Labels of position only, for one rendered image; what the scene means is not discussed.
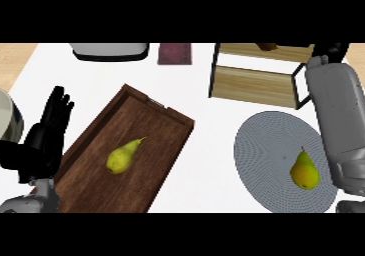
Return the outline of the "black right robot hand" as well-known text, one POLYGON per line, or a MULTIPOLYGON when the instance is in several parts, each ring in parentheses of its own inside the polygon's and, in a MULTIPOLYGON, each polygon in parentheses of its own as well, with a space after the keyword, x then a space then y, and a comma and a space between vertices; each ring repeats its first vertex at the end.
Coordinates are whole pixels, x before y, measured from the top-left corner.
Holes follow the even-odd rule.
POLYGON ((349 43, 316 43, 312 56, 327 56, 330 63, 340 63, 346 56, 349 43))

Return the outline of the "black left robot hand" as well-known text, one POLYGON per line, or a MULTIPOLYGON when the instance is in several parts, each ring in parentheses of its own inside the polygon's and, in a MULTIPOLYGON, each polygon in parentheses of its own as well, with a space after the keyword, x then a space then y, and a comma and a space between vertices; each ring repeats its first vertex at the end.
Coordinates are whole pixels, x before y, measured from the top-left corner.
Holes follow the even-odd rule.
POLYGON ((0 140, 0 167, 18 172, 18 183, 52 178, 61 165, 64 134, 74 102, 64 87, 52 90, 40 121, 31 126, 23 144, 0 140))

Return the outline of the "pale beige round pot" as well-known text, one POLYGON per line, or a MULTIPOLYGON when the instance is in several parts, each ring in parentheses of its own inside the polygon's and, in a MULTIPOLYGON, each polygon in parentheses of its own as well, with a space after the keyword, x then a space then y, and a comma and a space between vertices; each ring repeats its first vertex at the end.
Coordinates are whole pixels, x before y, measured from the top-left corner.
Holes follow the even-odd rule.
POLYGON ((0 89, 0 140, 20 142, 23 130, 21 112, 9 94, 0 89))

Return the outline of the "dark brown wooden tray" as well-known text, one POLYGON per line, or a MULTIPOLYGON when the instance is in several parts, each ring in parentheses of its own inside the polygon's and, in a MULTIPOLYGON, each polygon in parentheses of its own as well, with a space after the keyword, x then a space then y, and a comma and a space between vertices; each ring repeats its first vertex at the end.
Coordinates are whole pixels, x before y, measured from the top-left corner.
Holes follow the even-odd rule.
POLYGON ((147 212, 192 129, 189 117, 123 86, 62 156, 58 211, 147 212), (141 145, 130 168, 113 174, 105 169, 108 154, 133 140, 141 145))

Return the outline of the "wooden tiered shelf black frame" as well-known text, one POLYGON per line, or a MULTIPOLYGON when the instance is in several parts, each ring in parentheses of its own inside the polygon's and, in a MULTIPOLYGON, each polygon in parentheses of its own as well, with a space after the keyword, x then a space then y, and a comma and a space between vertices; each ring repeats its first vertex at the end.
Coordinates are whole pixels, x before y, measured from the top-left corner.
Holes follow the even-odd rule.
POLYGON ((313 51, 312 44, 281 44, 262 51, 256 43, 216 43, 209 96, 300 109, 309 93, 299 75, 313 51))

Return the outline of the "grey round woven placemat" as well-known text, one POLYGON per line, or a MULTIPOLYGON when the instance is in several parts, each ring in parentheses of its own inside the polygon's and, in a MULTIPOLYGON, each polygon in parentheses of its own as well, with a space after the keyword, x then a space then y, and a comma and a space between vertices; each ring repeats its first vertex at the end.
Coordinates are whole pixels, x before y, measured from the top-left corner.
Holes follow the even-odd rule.
POLYGON ((243 123, 234 142, 235 167, 243 184, 260 205, 274 213, 324 213, 334 202, 321 135, 296 116, 279 111, 254 114, 243 123), (321 177, 312 190, 293 182, 290 169, 306 151, 321 177))

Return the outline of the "yellow-orange pear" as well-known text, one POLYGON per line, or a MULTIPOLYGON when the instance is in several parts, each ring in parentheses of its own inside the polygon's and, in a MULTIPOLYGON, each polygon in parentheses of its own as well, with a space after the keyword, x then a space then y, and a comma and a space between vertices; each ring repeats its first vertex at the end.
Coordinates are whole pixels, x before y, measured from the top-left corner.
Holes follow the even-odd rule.
POLYGON ((318 169, 306 150, 302 150, 290 169, 293 183, 303 190, 312 190, 321 180, 318 169))

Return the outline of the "white appliance with black base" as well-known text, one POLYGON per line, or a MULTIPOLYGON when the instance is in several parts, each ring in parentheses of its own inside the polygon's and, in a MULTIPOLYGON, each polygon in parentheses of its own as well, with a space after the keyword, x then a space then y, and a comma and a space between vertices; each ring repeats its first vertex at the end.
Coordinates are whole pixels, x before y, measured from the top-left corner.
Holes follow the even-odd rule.
POLYGON ((82 61, 123 62, 147 58, 148 43, 71 43, 73 54, 82 61))

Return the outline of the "yellow-green pear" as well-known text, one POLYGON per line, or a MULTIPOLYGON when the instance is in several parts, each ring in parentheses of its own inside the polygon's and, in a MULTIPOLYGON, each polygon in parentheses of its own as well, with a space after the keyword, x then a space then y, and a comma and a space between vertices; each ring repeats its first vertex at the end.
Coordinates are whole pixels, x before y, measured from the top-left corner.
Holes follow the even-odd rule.
POLYGON ((145 137, 132 140, 108 154, 105 167, 113 174, 120 174, 129 169, 133 155, 144 140, 145 137))

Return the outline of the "maroon rectangular cloth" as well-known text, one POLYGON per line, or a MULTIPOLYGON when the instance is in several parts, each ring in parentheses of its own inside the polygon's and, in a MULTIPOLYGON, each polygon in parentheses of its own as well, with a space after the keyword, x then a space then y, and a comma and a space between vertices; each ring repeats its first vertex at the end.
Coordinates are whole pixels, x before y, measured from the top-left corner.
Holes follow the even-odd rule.
POLYGON ((189 43, 161 43, 158 47, 160 65, 191 65, 192 53, 189 43))

